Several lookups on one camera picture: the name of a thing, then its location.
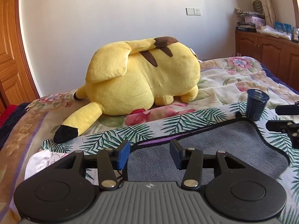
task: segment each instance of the yellow plush toy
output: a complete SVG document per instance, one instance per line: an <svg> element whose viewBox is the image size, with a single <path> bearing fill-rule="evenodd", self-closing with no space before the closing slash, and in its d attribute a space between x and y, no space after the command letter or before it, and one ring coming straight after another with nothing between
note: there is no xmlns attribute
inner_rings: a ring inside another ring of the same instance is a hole
<svg viewBox="0 0 299 224"><path fill-rule="evenodd" d="M173 37L120 41L98 49L75 99L90 103L71 114L58 128L55 143L84 133L102 114L127 115L153 103L169 105L174 96L184 103L198 93L200 66L196 55Z"/></svg>

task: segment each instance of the wooden cabinet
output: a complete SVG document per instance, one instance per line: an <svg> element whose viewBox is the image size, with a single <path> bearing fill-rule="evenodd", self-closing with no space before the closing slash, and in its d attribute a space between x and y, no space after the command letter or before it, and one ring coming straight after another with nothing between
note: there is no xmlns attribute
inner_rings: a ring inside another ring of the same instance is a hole
<svg viewBox="0 0 299 224"><path fill-rule="evenodd" d="M299 91L299 49L294 47L288 47L286 52L286 61L288 77L286 77L286 83Z"/></svg>
<svg viewBox="0 0 299 224"><path fill-rule="evenodd" d="M257 57L258 38L247 34L236 34L236 51L252 58Z"/></svg>
<svg viewBox="0 0 299 224"><path fill-rule="evenodd" d="M257 33L236 31L236 54L258 60L273 75L299 91L299 44Z"/></svg>
<svg viewBox="0 0 299 224"><path fill-rule="evenodd" d="M279 76L279 65L286 58L286 45L266 38L258 38L257 60L264 63L275 75Z"/></svg>

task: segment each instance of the plush toy tail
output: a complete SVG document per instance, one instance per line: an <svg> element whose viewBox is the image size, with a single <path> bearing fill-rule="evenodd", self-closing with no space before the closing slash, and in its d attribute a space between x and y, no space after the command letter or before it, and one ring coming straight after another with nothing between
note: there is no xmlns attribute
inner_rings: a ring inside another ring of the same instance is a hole
<svg viewBox="0 0 299 224"><path fill-rule="evenodd" d="M91 102L71 114L57 129L54 142L64 143L84 133L103 113L101 105Z"/></svg>
<svg viewBox="0 0 299 224"><path fill-rule="evenodd" d="M93 84L122 77L127 72L129 54L160 48L169 53L166 47L178 42L172 37L158 37L134 41L120 41L99 48L93 55L86 73L86 82Z"/></svg>

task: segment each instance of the door panel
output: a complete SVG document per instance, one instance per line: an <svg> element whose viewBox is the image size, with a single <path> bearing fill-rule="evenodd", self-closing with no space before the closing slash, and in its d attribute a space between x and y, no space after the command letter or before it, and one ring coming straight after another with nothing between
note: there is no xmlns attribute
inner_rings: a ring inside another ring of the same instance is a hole
<svg viewBox="0 0 299 224"><path fill-rule="evenodd" d="M4 104L3 104L3 102L2 102L2 100L1 100L1 98L0 98L0 116L1 116L1 114L2 114L4 111L5 111L5 106L4 106Z"/></svg>
<svg viewBox="0 0 299 224"><path fill-rule="evenodd" d="M256 45L258 38L249 34L236 33L236 52L241 56L257 59Z"/></svg>
<svg viewBox="0 0 299 224"><path fill-rule="evenodd" d="M299 48L288 47L286 64L290 65L287 84L299 91Z"/></svg>
<svg viewBox="0 0 299 224"><path fill-rule="evenodd" d="M283 79L279 73L279 65L284 64L286 56L286 44L279 43L273 40L258 38L258 54L261 56L260 62L279 79Z"/></svg>
<svg viewBox="0 0 299 224"><path fill-rule="evenodd" d="M36 99L19 47L15 0L0 0L0 81L6 105Z"/></svg>

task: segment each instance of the book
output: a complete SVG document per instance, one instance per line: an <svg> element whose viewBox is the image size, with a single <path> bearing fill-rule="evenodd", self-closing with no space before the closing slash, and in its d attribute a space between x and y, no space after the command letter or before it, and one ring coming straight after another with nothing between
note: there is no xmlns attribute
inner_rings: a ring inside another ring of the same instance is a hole
<svg viewBox="0 0 299 224"><path fill-rule="evenodd" d="M236 30L237 30L237 31L244 31L244 32L254 32L254 33L257 32L256 29L245 28L245 27L241 27L241 26L237 26L237 27L236 27Z"/></svg>

